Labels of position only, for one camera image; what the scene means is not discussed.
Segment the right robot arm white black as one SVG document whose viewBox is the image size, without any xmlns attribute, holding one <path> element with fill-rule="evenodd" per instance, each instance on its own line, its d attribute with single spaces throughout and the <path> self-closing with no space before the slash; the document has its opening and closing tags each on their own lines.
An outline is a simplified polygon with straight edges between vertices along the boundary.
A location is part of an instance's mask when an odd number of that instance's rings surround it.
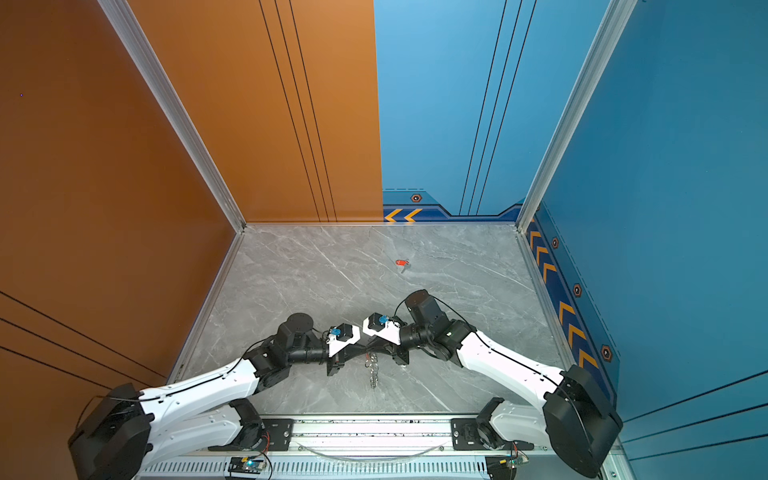
<svg viewBox="0 0 768 480">
<path fill-rule="evenodd" d="M 421 349 L 479 373 L 536 409 L 534 415 L 515 414 L 509 402 L 489 401 L 476 419 L 485 447 L 511 445 L 517 433 L 542 435 L 572 470 L 585 478 L 600 477 L 623 422 L 591 372 L 577 364 L 563 370 L 512 351 L 425 289 L 412 292 L 402 304 L 410 323 L 373 313 L 363 323 L 364 333 L 397 352 Z"/>
</svg>

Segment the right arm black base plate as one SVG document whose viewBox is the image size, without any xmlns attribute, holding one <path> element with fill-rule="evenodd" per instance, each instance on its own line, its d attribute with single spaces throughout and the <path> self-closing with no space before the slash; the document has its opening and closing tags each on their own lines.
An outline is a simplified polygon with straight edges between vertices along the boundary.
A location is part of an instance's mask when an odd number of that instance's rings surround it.
<svg viewBox="0 0 768 480">
<path fill-rule="evenodd" d="M 504 440 L 488 422 L 481 423 L 475 418 L 453 418 L 450 420 L 453 449 L 456 451 L 511 450 L 512 452 L 532 451 L 535 445 L 522 440 Z"/>
</svg>

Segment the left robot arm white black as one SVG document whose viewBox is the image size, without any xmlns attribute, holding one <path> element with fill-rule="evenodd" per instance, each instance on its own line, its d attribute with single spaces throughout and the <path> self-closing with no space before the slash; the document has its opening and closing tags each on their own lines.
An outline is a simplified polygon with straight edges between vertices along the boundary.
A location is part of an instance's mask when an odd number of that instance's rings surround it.
<svg viewBox="0 0 768 480">
<path fill-rule="evenodd" d="M 364 328 L 342 323 L 323 336 L 304 313 L 253 343 L 236 360 L 173 384 L 136 389 L 120 385 L 97 397 L 68 440 L 80 479 L 132 479 L 142 469 L 208 447 L 250 449 L 262 439 L 262 420 L 250 398 L 286 379 L 296 363 L 339 369 L 358 349 Z"/>
</svg>

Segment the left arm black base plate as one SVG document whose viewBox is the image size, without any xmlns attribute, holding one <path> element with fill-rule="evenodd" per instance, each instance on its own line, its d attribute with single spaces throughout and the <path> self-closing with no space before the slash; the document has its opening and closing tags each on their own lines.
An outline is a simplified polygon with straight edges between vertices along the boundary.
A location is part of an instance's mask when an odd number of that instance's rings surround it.
<svg viewBox="0 0 768 480">
<path fill-rule="evenodd" d="M 228 444 L 210 446 L 208 451 L 285 452 L 289 450 L 294 420 L 272 418 L 242 428 Z"/>
</svg>

